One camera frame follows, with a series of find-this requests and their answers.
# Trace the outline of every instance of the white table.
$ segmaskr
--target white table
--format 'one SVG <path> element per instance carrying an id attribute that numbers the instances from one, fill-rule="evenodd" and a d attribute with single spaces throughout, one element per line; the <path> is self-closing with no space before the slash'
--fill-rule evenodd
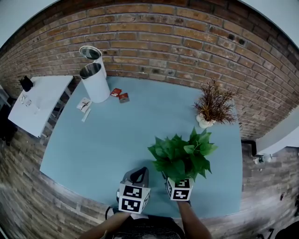
<path id="1" fill-rule="evenodd" d="M 71 96 L 67 87 L 72 79 L 73 76 L 31 78 L 34 86 L 28 92 L 22 91 L 8 119 L 28 133 L 40 138 L 63 92 Z M 31 100 L 29 106 L 21 103 L 20 98 L 23 95 Z"/>

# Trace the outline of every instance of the white flower pot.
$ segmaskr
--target white flower pot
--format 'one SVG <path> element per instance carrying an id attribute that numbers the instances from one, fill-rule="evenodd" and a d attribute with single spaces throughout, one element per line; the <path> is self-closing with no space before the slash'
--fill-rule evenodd
<path id="1" fill-rule="evenodd" d="M 215 123 L 215 120 L 206 121 L 205 118 L 202 116 L 202 114 L 198 114 L 196 116 L 196 120 L 197 120 L 200 128 L 203 128 L 203 129 L 211 127 Z"/>

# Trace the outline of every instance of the black chair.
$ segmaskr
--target black chair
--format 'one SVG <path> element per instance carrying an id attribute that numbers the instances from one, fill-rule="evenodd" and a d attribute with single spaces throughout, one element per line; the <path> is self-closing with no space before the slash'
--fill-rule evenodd
<path id="1" fill-rule="evenodd" d="M 17 127 L 13 122 L 8 119 L 10 108 L 7 105 L 3 105 L 0 110 L 0 138 L 6 142 L 6 145 L 10 145 L 10 142 L 17 131 Z"/>

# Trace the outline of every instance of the green potted plant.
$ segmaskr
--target green potted plant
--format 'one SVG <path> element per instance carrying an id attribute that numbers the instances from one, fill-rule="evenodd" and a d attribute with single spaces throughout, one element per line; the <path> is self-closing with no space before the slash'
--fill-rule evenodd
<path id="1" fill-rule="evenodd" d="M 208 83 L 208 86 L 201 87 L 201 90 L 203 95 L 194 105 L 197 110 L 196 120 L 201 128 L 210 127 L 216 122 L 232 124 L 236 121 L 236 116 L 232 113 L 232 99 L 239 94 L 238 91 L 223 91 L 215 80 Z"/>
<path id="2" fill-rule="evenodd" d="M 153 162 L 156 170 L 163 172 L 175 183 L 186 178 L 195 181 L 197 174 L 206 177 L 206 170 L 212 172 L 210 161 L 205 156 L 217 148 L 209 142 L 210 135 L 206 130 L 197 134 L 194 128 L 189 141 L 182 140 L 182 136 L 177 134 L 172 139 L 156 137 L 156 143 L 148 148 L 156 159 Z"/>

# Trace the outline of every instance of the red card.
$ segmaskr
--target red card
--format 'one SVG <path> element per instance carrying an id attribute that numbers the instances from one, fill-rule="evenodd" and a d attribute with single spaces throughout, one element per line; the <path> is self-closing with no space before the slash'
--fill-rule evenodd
<path id="1" fill-rule="evenodd" d="M 110 95 L 115 96 L 115 97 L 118 97 L 119 94 L 120 94 L 121 92 L 122 92 L 121 89 L 115 88 L 115 89 L 111 92 Z"/>

